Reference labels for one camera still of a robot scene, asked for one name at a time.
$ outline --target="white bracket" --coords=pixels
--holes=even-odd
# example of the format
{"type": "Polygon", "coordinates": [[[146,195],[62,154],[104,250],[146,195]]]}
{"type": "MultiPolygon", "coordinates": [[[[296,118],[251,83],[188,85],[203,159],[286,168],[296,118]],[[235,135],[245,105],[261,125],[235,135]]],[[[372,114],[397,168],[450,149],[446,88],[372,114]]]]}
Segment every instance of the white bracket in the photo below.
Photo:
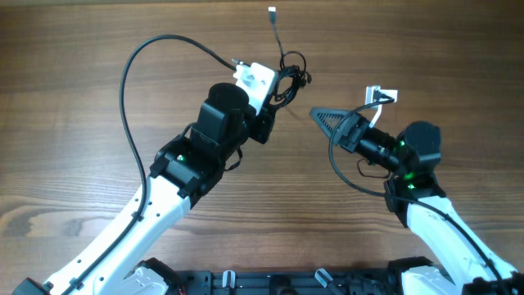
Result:
{"type": "MultiPolygon", "coordinates": [[[[375,91],[379,91],[380,93],[385,94],[385,95],[387,95],[390,98],[393,98],[395,100],[393,103],[395,103],[397,101],[397,98],[399,96],[399,91],[398,90],[381,89],[379,85],[368,86],[368,87],[366,87],[366,98],[365,98],[365,101],[364,101],[365,104],[369,104],[369,103],[374,102],[373,101],[373,94],[375,93],[375,91]]],[[[375,116],[371,120],[371,123],[369,124],[369,128],[373,128],[373,126],[377,123],[378,118],[382,114],[382,105],[378,105],[378,106],[371,107],[371,108],[377,110],[377,112],[375,113],[375,116]]]]}
{"type": "Polygon", "coordinates": [[[237,72],[233,74],[233,77],[237,79],[236,85],[247,92],[249,104],[256,109],[256,115],[258,115],[265,99],[273,91],[277,73],[256,62],[248,66],[239,61],[237,63],[237,72]]]}

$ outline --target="wooden tabletop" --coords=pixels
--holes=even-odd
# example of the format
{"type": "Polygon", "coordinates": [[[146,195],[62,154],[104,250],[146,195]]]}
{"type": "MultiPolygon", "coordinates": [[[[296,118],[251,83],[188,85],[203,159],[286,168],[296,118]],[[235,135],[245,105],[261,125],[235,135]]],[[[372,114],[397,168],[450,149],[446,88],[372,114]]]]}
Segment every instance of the wooden tabletop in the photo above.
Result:
{"type": "MultiPolygon", "coordinates": [[[[367,85],[398,89],[377,127],[440,126],[441,187],[506,261],[524,268],[524,9],[516,2],[278,2],[284,50],[307,58],[313,83],[277,114],[244,159],[146,254],[176,270],[313,270],[434,256],[383,200],[346,186],[328,161],[311,107],[355,108],[367,85]]],[[[278,66],[266,2],[0,10],[0,293],[44,281],[81,252],[138,189],[122,129],[124,64],[158,34],[193,38],[224,59],[278,66]]],[[[228,70],[192,46],[140,53],[126,88],[148,167],[197,119],[228,70]]],[[[359,159],[336,157],[356,183],[359,159]]]]}

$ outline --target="table surface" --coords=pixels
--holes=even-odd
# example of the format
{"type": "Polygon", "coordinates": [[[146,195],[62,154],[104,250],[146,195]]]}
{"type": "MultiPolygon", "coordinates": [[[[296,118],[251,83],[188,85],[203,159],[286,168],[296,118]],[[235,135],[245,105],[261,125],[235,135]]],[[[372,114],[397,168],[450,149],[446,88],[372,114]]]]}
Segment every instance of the table surface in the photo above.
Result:
{"type": "MultiPolygon", "coordinates": [[[[0,10],[0,293],[44,281],[81,252],[137,190],[118,87],[133,49],[181,34],[225,59],[278,65],[266,2],[17,7],[0,10]]],[[[311,107],[355,108],[366,85],[398,89],[377,127],[440,126],[441,187],[480,238],[524,268],[524,19],[521,4],[462,1],[278,3],[284,50],[313,83],[277,114],[265,145],[170,228],[146,257],[176,270],[313,270],[434,258],[383,200],[347,187],[311,107]]],[[[140,53],[126,109],[145,166],[197,119],[232,71],[173,41],[140,53]]],[[[336,151],[360,178],[359,157],[336,151]]]]}

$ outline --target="cable connector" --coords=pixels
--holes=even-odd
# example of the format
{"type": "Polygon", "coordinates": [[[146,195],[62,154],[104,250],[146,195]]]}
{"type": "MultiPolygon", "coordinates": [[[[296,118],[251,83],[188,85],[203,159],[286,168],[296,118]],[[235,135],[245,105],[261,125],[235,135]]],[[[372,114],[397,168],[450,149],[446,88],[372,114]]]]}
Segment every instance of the cable connector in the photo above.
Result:
{"type": "Polygon", "coordinates": [[[271,21],[271,24],[275,24],[275,21],[277,21],[277,8],[276,7],[268,7],[269,11],[269,21],[271,21]]]}

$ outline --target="wooden table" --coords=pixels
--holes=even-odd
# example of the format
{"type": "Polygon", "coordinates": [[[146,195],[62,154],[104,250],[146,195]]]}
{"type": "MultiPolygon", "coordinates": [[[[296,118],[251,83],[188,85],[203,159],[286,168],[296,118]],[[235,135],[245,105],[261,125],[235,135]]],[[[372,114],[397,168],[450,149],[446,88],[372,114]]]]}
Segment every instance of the wooden table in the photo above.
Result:
{"type": "MultiPolygon", "coordinates": [[[[427,120],[442,131],[442,188],[492,250],[524,268],[524,11],[460,1],[279,2],[285,50],[313,83],[277,115],[267,144],[168,230],[146,257],[176,270],[313,270],[434,256],[383,200],[340,181],[311,107],[354,108],[366,85],[399,89],[378,128],[427,120]]],[[[225,59],[278,65],[266,2],[0,10],[0,293],[44,281],[84,249],[139,185],[118,86],[143,40],[182,34],[225,59]]],[[[151,45],[133,64],[126,107],[145,166],[196,120],[232,71],[185,43],[151,45]]],[[[340,150],[358,184],[359,158],[340,150]]]]}

